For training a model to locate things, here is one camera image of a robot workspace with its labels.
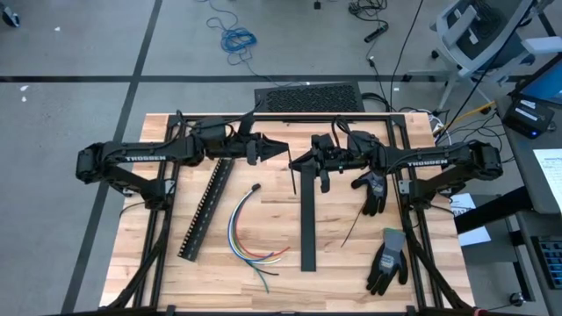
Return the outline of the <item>black device box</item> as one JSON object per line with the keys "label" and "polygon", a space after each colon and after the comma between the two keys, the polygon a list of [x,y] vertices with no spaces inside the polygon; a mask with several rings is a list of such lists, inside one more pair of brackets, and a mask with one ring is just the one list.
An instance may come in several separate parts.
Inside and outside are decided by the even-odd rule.
{"label": "black device box", "polygon": [[514,99],[506,110],[502,123],[533,140],[548,131],[553,116],[554,111],[539,102]]}

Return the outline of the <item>grey white office chair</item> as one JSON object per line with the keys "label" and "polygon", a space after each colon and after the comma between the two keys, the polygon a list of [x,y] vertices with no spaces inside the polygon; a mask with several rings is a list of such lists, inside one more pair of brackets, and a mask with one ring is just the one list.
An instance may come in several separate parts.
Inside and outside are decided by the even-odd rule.
{"label": "grey white office chair", "polygon": [[439,111],[458,83],[506,82],[515,68],[532,65],[540,54],[562,53],[562,47],[547,48],[543,39],[521,39],[516,32],[554,1],[456,0],[430,25],[438,38],[431,57],[442,59],[446,69],[411,70],[407,75],[445,80]]}

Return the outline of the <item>black zip tie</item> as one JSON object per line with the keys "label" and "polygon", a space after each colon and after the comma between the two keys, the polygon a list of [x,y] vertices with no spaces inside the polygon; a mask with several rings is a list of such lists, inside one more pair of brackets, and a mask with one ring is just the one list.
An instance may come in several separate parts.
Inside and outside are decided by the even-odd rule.
{"label": "black zip tie", "polygon": [[294,170],[292,168],[292,154],[291,154],[290,147],[287,148],[287,154],[288,154],[288,161],[289,161],[288,169],[290,170],[290,174],[291,174],[293,194],[296,196],[297,195],[297,188],[296,188]]}

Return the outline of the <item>white paper with print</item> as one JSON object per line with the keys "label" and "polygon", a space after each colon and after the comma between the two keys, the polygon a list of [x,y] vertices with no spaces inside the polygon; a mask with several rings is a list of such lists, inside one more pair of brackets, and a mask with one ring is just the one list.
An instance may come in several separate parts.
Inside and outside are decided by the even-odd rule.
{"label": "white paper with print", "polygon": [[[476,205],[469,193],[462,193],[453,195],[450,198],[450,208],[456,219],[458,216],[475,209]],[[461,247],[489,242],[490,240],[491,237],[483,226],[472,229],[466,233],[460,233],[458,231],[458,241]]]}

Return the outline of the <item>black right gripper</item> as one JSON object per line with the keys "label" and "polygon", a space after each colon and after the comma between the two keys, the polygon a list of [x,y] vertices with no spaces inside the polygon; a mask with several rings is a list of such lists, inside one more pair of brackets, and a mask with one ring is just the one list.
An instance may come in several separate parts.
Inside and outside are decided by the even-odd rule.
{"label": "black right gripper", "polygon": [[321,180],[321,192],[327,193],[331,186],[328,173],[337,171],[341,174],[349,169],[349,158],[340,149],[314,148],[313,151],[292,159],[290,168],[297,172],[315,172]]}

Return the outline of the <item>small black floor device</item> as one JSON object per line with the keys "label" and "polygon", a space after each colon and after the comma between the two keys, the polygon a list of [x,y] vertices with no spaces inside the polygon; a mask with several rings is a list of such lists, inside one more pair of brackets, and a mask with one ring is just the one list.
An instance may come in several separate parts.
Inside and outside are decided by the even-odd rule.
{"label": "small black floor device", "polygon": [[19,15],[4,4],[0,4],[0,18],[8,26],[20,27]]}

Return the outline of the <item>black aluminium frame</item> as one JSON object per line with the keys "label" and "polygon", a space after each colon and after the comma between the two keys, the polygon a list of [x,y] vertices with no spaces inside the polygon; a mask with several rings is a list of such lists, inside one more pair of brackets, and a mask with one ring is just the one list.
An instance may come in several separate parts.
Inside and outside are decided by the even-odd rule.
{"label": "black aluminium frame", "polygon": [[[331,132],[331,116],[262,114],[254,130],[290,145],[292,158],[304,154],[314,134]],[[287,168],[288,154],[255,166],[234,164],[213,215],[197,260],[177,256],[215,164],[204,160],[195,168],[137,163],[133,172],[147,179],[175,179],[169,212],[150,212],[141,198],[129,197],[120,217],[101,305],[112,303],[125,289],[161,231],[166,243],[145,281],[131,299],[133,306],[154,306],[178,312],[404,312],[409,306],[446,306],[447,299],[414,258],[407,259],[406,284],[392,281],[383,296],[366,290],[371,263],[387,227],[400,228],[395,196],[384,212],[360,215],[340,248],[364,199],[353,189],[358,172],[331,175],[328,193],[315,196],[316,271],[301,270],[299,175],[297,195]],[[261,188],[251,187],[260,183]]]}

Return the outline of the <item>black keyboard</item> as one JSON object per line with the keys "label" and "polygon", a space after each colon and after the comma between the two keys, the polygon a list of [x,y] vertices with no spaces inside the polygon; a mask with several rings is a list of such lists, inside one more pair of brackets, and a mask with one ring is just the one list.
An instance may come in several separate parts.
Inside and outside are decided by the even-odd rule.
{"label": "black keyboard", "polygon": [[537,259],[552,290],[562,290],[562,236],[532,236]]}

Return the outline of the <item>black slotted cable raceway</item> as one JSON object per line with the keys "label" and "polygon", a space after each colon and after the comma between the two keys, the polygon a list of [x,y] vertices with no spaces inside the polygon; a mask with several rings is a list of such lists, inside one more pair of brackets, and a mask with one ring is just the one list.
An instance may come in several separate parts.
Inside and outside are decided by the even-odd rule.
{"label": "black slotted cable raceway", "polygon": [[234,159],[218,160],[179,248],[178,257],[190,262],[197,260],[199,250],[233,168]]}

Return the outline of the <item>laptop with blue screen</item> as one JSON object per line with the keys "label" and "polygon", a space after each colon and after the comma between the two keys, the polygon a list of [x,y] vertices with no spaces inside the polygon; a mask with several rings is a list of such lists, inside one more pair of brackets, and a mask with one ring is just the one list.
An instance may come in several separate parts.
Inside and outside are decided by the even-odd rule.
{"label": "laptop with blue screen", "polygon": [[562,53],[523,79],[509,95],[562,109]]}

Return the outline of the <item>white document sheet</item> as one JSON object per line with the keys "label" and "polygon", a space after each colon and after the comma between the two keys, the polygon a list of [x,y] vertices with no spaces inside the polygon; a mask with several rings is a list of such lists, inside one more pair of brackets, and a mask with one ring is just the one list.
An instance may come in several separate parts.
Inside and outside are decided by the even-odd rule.
{"label": "white document sheet", "polygon": [[534,149],[533,152],[552,195],[562,210],[562,148]]}

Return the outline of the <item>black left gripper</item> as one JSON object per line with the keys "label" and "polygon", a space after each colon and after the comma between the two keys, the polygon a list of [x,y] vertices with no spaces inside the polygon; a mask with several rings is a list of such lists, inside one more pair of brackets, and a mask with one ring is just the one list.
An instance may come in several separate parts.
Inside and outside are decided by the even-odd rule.
{"label": "black left gripper", "polygon": [[231,139],[231,157],[245,158],[247,164],[255,166],[259,157],[258,143],[262,140],[262,160],[266,161],[274,156],[288,151],[289,145],[280,140],[273,140],[261,133],[235,133]]}

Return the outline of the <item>dark brown zip tie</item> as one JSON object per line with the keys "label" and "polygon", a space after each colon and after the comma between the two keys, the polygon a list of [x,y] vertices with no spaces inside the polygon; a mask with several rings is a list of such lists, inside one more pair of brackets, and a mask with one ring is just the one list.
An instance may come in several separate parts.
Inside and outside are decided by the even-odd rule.
{"label": "dark brown zip tie", "polygon": [[350,227],[349,231],[347,232],[347,235],[345,236],[345,238],[344,238],[344,240],[343,240],[343,242],[342,242],[340,248],[343,248],[343,247],[344,247],[344,245],[345,245],[346,242],[348,241],[350,235],[352,234],[352,232],[353,232],[353,230],[354,230],[354,228],[355,228],[355,225],[357,224],[357,221],[358,221],[358,219],[359,219],[359,216],[362,215],[362,213],[363,213],[363,207],[364,207],[364,205],[363,205],[363,206],[360,208],[360,210],[357,212],[357,215],[356,215],[355,219],[353,220],[353,223],[351,224],[351,227]]}

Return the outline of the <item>black power strip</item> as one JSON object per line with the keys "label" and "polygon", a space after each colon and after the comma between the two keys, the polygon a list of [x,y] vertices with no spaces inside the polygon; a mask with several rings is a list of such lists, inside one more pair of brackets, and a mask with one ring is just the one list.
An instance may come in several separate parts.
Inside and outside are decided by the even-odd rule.
{"label": "black power strip", "polygon": [[367,36],[364,37],[364,42],[370,43],[370,42],[374,41],[378,36],[380,36],[381,34],[386,32],[388,30],[388,28],[389,28],[388,24],[384,24],[382,26],[379,26],[373,32],[371,32],[370,34],[368,34]]}

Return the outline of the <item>black raceway lid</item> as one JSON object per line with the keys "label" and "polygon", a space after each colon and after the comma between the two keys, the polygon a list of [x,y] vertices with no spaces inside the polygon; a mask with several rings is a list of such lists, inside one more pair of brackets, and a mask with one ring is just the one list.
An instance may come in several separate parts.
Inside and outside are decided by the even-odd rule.
{"label": "black raceway lid", "polygon": [[301,270],[304,272],[316,271],[314,178],[315,172],[300,172]]}

